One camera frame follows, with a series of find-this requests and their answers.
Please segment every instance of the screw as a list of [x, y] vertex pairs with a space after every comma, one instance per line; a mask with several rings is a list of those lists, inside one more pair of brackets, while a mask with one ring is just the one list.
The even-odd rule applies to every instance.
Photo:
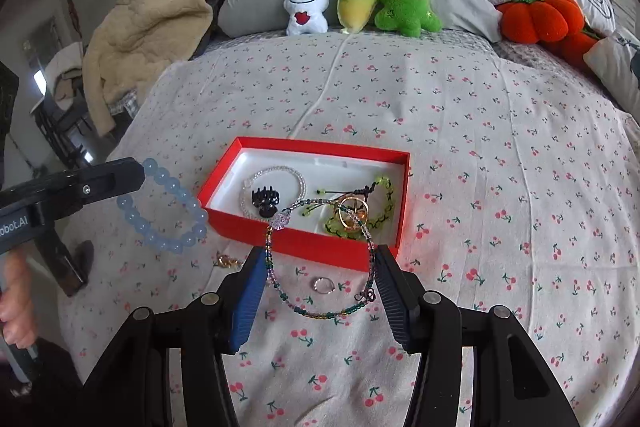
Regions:
[[200, 297], [200, 302], [205, 306], [213, 306], [216, 302], [220, 300], [217, 293], [205, 293], [202, 297]]
[[438, 304], [442, 301], [442, 297], [440, 297], [440, 294], [436, 292], [427, 292], [422, 296], [422, 298], [429, 304]]
[[143, 321], [149, 316], [149, 308], [138, 308], [133, 312], [133, 318], [137, 321]]
[[507, 306], [496, 306], [494, 308], [494, 314], [496, 317], [500, 317], [501, 319], [508, 319], [511, 315], [511, 310], [507, 308]]

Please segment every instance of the bright light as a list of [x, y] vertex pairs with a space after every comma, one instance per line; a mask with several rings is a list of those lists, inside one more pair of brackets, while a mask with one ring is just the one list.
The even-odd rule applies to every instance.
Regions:
[[33, 80], [36, 81], [36, 84], [38, 84], [38, 89], [44, 96], [47, 90], [47, 81], [44, 79], [44, 75], [42, 74], [42, 71], [38, 71], [38, 73], [34, 74]]

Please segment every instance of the bed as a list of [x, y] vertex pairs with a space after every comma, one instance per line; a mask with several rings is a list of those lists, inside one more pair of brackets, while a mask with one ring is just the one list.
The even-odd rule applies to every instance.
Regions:
[[[153, 156], [197, 190], [236, 136], [290, 136], [327, 80], [295, 138], [409, 151], [401, 266], [460, 306], [507, 305], [580, 423], [610, 423], [638, 383], [639, 166], [626, 115], [578, 74], [505, 60], [460, 31], [419, 40], [271, 32], [168, 68], [112, 157]], [[186, 226], [157, 185], [143, 185], [137, 201], [161, 229]], [[228, 273], [216, 266], [219, 253], [243, 259], [249, 250], [210, 232], [182, 256], [155, 254], [113, 201], [76, 214], [64, 239], [90, 239], [99, 253], [87, 288], [60, 298], [82, 379], [132, 309], [187, 305]], [[313, 277], [343, 288], [364, 277], [295, 257], [276, 262], [297, 298], [312, 297], [309, 309], [350, 298], [314, 294]], [[243, 426], [400, 425], [417, 362], [394, 342], [379, 302], [318, 324], [266, 288], [249, 341], [225, 368]], [[459, 425], [469, 419], [471, 366], [465, 353]], [[178, 355], [171, 389], [175, 424], [184, 425]]]

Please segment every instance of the red heart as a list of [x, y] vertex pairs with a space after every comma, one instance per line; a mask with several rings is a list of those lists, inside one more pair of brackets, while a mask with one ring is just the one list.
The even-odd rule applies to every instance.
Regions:
[[300, 24], [300, 26], [304, 26], [309, 22], [309, 19], [311, 19], [307, 12], [298, 12], [294, 15], [294, 17], [296, 18], [296, 22]]

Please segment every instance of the blue beaded bracelet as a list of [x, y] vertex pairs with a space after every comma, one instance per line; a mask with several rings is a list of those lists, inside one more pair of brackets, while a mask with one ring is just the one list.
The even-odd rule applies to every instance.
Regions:
[[169, 171], [158, 166], [158, 162], [153, 158], [147, 158], [142, 163], [145, 168], [146, 177], [153, 177], [158, 185], [166, 189], [169, 194], [187, 207], [187, 210], [196, 220], [196, 224], [191, 227], [191, 232], [185, 232], [180, 239], [169, 239], [164, 237], [157, 230], [154, 230], [151, 223], [140, 216], [139, 211], [133, 205], [133, 198], [130, 194], [118, 196], [116, 204], [118, 208], [124, 212], [124, 219], [129, 223], [136, 232], [142, 234], [145, 245], [149, 245], [158, 251], [170, 251], [173, 253], [182, 253], [184, 248], [195, 245], [198, 239], [207, 237], [207, 219], [209, 214], [200, 206], [198, 198], [191, 196], [191, 193], [180, 186], [178, 178], [172, 178]]

